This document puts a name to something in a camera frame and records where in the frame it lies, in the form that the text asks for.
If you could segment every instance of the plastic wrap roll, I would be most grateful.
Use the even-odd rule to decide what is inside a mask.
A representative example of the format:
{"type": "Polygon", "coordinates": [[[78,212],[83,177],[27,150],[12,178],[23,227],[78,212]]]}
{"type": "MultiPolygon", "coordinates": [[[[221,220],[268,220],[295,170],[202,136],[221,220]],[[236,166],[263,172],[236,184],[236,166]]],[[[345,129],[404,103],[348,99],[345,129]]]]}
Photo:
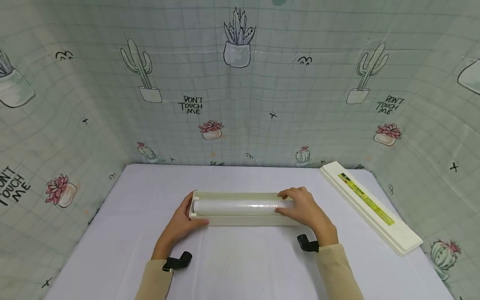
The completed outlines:
{"type": "Polygon", "coordinates": [[[197,200],[193,212],[199,216],[277,215],[275,208],[289,208],[291,200],[197,200]]]}

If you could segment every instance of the beige sleeve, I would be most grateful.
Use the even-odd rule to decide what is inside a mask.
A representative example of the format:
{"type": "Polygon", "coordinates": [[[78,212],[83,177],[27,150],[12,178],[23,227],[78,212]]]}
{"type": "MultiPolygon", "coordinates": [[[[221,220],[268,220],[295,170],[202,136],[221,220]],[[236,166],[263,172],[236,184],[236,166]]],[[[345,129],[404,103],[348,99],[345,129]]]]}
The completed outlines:
{"type": "Polygon", "coordinates": [[[147,262],[135,300],[164,300],[167,297],[173,272],[162,270],[166,262],[166,259],[147,262]]]}
{"type": "Polygon", "coordinates": [[[317,265],[328,300],[364,300],[341,244],[320,247],[317,265]]]}

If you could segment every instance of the white dispenser box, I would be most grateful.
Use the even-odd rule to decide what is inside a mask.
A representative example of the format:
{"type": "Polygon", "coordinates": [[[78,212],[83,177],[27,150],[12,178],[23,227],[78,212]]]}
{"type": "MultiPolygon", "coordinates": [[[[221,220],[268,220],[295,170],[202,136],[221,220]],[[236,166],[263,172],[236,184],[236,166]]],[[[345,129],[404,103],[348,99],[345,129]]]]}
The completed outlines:
{"type": "Polygon", "coordinates": [[[403,256],[423,243],[403,220],[386,208],[338,162],[323,166],[320,172],[396,254],[403,256]]]}
{"type": "Polygon", "coordinates": [[[292,207],[293,199],[276,193],[193,192],[190,219],[208,219],[210,226],[296,226],[298,223],[274,212],[292,207]]]}

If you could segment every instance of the potted cactus drawing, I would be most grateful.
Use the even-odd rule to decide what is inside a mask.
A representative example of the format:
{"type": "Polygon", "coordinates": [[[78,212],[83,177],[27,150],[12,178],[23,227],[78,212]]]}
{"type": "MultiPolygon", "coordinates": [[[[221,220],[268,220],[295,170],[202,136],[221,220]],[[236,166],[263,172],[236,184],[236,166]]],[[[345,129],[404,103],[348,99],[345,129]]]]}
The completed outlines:
{"type": "Polygon", "coordinates": [[[128,39],[128,49],[132,60],[130,60],[123,48],[120,49],[121,57],[125,66],[127,66],[130,71],[140,75],[143,86],[139,86],[138,88],[140,89],[143,99],[147,102],[161,103],[162,96],[160,90],[156,87],[152,87],[150,79],[148,79],[148,74],[152,72],[150,56],[144,51],[145,62],[143,62],[140,53],[138,52],[137,45],[131,38],[128,39]]]}
{"type": "Polygon", "coordinates": [[[379,125],[373,140],[391,146],[396,140],[401,139],[402,132],[395,124],[379,125]]]}
{"type": "Polygon", "coordinates": [[[202,126],[198,126],[202,131],[202,137],[206,140],[214,140],[222,136],[221,129],[223,128],[222,123],[217,121],[208,121],[205,122],[202,126]]]}
{"type": "Polygon", "coordinates": [[[35,91],[0,49],[0,102],[10,108],[17,108],[33,97],[35,91]]]}
{"type": "Polygon", "coordinates": [[[235,7],[232,22],[223,22],[227,41],[223,50],[223,60],[234,68],[245,68],[250,63],[250,42],[255,34],[255,27],[247,28],[245,10],[235,7]]]}
{"type": "Polygon", "coordinates": [[[48,194],[45,203],[52,202],[54,205],[65,208],[72,203],[77,193],[77,187],[68,182],[68,176],[60,174],[58,178],[54,178],[47,183],[45,193],[48,194]]]}
{"type": "Polygon", "coordinates": [[[432,245],[430,253],[427,253],[433,263],[433,268],[442,281],[450,277],[448,270],[456,263],[458,255],[462,254],[462,249],[454,242],[450,243],[438,240],[432,245]]]}
{"type": "Polygon", "coordinates": [[[308,167],[312,165],[312,160],[310,159],[310,150],[308,150],[308,146],[303,146],[301,150],[297,152],[295,158],[298,161],[295,166],[297,166],[298,168],[308,167]]]}
{"type": "Polygon", "coordinates": [[[137,142],[137,149],[151,164],[159,164],[163,161],[163,159],[157,156],[152,149],[145,146],[145,143],[137,142]]]}
{"type": "Polygon", "coordinates": [[[365,63],[368,58],[368,52],[362,56],[357,66],[357,74],[358,76],[361,76],[361,80],[359,86],[350,91],[347,97],[348,104],[360,104],[365,101],[368,92],[370,91],[370,89],[365,88],[367,81],[370,79],[370,76],[375,76],[378,74],[388,60],[388,54],[385,54],[382,57],[384,50],[385,43],[378,45],[366,66],[365,63]]]}

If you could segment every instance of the left hand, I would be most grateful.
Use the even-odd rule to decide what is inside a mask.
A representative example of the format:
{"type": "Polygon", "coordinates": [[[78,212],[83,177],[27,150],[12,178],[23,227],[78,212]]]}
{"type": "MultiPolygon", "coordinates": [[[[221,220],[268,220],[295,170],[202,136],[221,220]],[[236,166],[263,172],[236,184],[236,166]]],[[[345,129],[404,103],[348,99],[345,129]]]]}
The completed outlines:
{"type": "Polygon", "coordinates": [[[193,192],[183,199],[182,203],[173,214],[172,219],[156,242],[152,254],[152,260],[167,259],[170,256],[173,246],[175,246],[179,240],[186,237],[195,229],[208,225],[209,222],[207,219],[190,220],[188,217],[190,205],[192,204],[192,197],[193,192]]]}

